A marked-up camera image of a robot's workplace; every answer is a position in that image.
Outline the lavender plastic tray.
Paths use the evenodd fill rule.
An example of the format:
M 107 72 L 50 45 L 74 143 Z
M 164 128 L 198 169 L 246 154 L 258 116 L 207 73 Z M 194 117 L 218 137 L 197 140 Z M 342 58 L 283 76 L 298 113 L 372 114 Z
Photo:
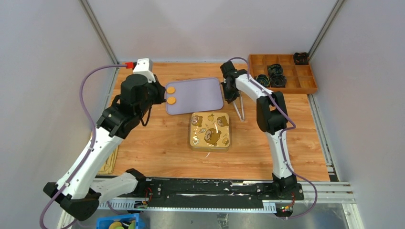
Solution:
M 199 78 L 172 81 L 166 85 L 175 87 L 174 94 L 165 93 L 165 98 L 175 97 L 176 103 L 166 103 L 166 112 L 170 115 L 190 114 L 220 110 L 224 106 L 220 82 L 217 78 Z

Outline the silver square tin lid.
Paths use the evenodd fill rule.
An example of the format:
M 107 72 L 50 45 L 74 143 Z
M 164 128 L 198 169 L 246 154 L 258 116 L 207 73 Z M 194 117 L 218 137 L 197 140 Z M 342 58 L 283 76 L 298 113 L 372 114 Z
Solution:
M 192 113 L 188 144 L 194 151 L 228 151 L 231 145 L 229 115 L 222 112 Z

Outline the metal kitchen tongs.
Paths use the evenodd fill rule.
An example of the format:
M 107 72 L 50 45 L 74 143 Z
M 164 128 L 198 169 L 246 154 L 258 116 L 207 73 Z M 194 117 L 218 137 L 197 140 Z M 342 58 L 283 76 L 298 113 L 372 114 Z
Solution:
M 245 121 L 245 113 L 244 113 L 244 103 L 243 103 L 242 96 L 239 96 L 239 103 L 240 103 L 240 108 L 238 108 L 238 106 L 236 104 L 236 101 L 233 101 L 232 105 L 233 105 L 233 107 L 234 107 L 234 109 L 236 111 L 236 114 L 237 114 L 239 120 L 241 122 L 244 122 Z

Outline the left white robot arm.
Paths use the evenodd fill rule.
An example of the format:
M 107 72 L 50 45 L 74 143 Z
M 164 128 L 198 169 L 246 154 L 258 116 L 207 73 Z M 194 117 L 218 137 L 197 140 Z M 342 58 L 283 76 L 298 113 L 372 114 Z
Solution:
M 162 104 L 165 88 L 155 74 L 136 73 L 121 83 L 121 93 L 102 112 L 92 138 L 68 172 L 43 191 L 78 221 L 90 218 L 100 204 L 123 194 L 141 197 L 146 192 L 146 177 L 136 169 L 101 183 L 94 182 L 101 166 L 129 133 L 150 115 L 154 104 Z

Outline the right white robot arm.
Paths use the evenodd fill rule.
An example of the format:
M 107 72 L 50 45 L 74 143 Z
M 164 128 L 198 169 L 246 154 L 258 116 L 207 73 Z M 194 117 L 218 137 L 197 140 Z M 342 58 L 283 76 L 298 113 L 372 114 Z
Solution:
M 225 100 L 230 104 L 240 93 L 245 93 L 256 104 L 256 123 L 266 135 L 273 159 L 271 191 L 278 199 L 285 199 L 297 185 L 286 146 L 287 115 L 284 96 L 273 92 L 256 80 L 247 70 L 235 69 L 231 61 L 220 66 L 224 81 L 221 83 Z

